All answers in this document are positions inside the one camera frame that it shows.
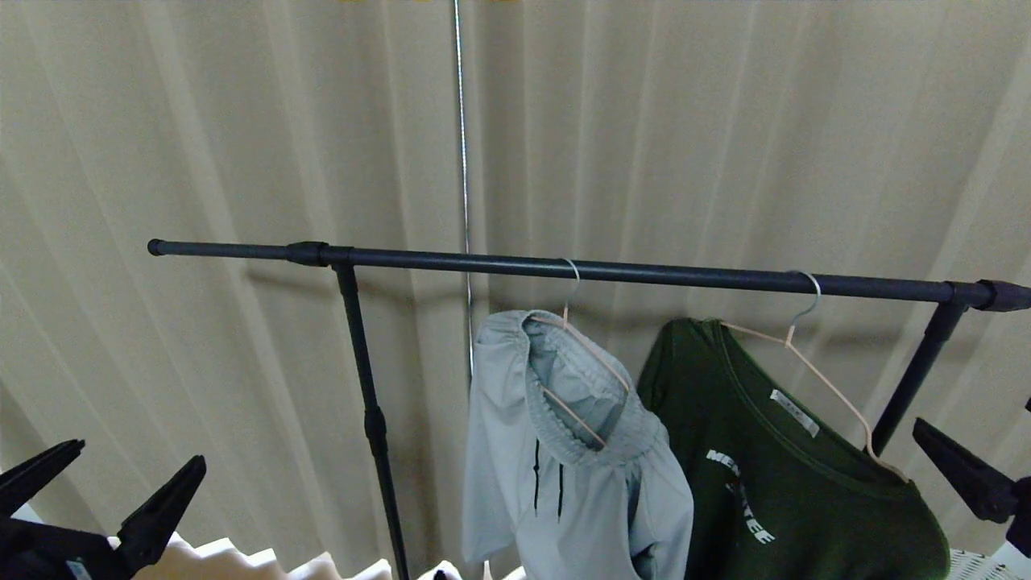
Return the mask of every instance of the black drawstring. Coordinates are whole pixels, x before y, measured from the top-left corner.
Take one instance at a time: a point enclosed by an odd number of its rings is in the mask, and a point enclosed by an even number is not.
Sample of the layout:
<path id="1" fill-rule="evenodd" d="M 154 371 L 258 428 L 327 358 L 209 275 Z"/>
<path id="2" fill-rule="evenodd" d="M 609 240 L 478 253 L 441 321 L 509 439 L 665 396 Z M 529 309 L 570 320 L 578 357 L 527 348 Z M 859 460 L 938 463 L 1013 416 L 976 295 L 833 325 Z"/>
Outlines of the black drawstring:
<path id="1" fill-rule="evenodd" d="M 540 491 L 540 440 L 533 449 L 533 515 L 537 515 L 537 493 Z"/>
<path id="2" fill-rule="evenodd" d="M 565 466 L 559 464 L 559 519 L 562 519 L 562 469 Z"/>

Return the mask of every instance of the beige curtain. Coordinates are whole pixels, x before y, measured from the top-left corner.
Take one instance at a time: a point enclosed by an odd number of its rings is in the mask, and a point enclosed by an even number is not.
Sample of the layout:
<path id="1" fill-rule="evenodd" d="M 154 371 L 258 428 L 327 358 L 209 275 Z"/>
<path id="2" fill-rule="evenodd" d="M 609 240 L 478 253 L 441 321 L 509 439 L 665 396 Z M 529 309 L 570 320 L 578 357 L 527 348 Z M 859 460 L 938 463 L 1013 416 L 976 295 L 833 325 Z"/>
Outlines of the beige curtain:
<path id="1" fill-rule="evenodd" d="M 462 0 L 0 4 L 0 459 L 88 446 L 35 507 L 112 533 L 190 455 L 180 527 L 286 569 L 389 556 L 329 271 L 153 258 L 151 237 L 1031 283 L 1029 4 Z M 412 570 L 460 556 L 458 273 L 362 268 Z M 473 321 L 562 280 L 473 276 Z M 690 314 L 770 333 L 798 297 L 585 282 L 572 322 L 636 373 Z M 829 299 L 797 344 L 871 419 L 932 307 Z M 971 313 L 887 458 L 992 553 L 908 437 L 1031 473 L 1027 313 Z M 783 353 L 785 388 L 858 441 Z"/>

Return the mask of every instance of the drawstring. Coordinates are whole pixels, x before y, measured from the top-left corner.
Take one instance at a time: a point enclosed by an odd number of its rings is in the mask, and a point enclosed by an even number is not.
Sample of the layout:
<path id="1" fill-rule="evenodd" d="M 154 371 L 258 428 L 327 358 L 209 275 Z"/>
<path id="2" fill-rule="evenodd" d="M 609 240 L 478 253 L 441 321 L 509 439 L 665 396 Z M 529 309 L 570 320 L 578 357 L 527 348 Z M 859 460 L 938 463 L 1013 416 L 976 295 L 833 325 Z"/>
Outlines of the drawstring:
<path id="1" fill-rule="evenodd" d="M 565 493 L 565 466 L 559 464 L 559 519 L 562 519 L 562 496 Z M 533 515 L 537 515 L 540 497 L 540 440 L 533 447 Z"/>
<path id="2" fill-rule="evenodd" d="M 533 449 L 533 515 L 537 515 L 537 493 L 540 491 L 540 440 Z"/>
<path id="3" fill-rule="evenodd" d="M 559 519 L 562 519 L 562 470 L 565 468 L 562 464 L 559 464 Z"/>

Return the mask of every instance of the black horizontal bar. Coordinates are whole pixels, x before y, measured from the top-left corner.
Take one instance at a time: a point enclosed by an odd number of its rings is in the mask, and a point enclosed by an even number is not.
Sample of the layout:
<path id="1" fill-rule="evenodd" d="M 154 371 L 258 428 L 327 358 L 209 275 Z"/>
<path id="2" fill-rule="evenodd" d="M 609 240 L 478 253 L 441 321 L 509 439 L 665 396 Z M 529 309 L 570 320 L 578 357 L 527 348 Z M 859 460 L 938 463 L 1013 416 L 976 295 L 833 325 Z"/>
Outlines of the black horizontal bar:
<path id="1" fill-rule="evenodd" d="M 147 247 L 156 255 L 164 253 L 219 255 L 311 263 L 311 255 L 317 254 L 318 265 L 352 264 L 543 277 L 574 277 L 569 264 L 558 258 L 367 249 L 315 242 L 293 245 L 251 245 L 153 239 Z M 575 263 L 580 277 L 584 279 L 763 289 L 763 292 L 769 293 L 798 295 L 814 294 L 811 281 L 806 276 L 793 272 L 587 260 L 576 260 Z M 974 308 L 990 305 L 995 297 L 992 287 L 977 282 L 925 281 L 834 274 L 813 275 L 820 281 L 822 293 L 827 296 L 952 303 Z"/>

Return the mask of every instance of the clothing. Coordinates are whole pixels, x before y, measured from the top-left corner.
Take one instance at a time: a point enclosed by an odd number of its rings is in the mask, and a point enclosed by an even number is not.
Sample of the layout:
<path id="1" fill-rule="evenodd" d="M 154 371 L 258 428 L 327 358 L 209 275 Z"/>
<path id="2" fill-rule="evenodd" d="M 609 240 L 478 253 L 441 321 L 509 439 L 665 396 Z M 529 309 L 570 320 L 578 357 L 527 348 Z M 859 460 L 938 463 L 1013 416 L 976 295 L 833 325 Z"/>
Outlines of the clothing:
<path id="1" fill-rule="evenodd" d="M 694 502 L 668 436 L 598 356 L 568 330 L 503 312 L 473 350 L 463 494 L 463 553 L 487 559 L 516 542 L 527 578 L 679 578 Z M 543 391 L 550 389 L 606 445 L 601 448 Z"/>
<path id="2" fill-rule="evenodd" d="M 686 578 L 949 573 L 947 544 L 917 487 L 784 394 L 720 321 L 666 325 L 638 393 L 669 430 L 695 496 Z"/>

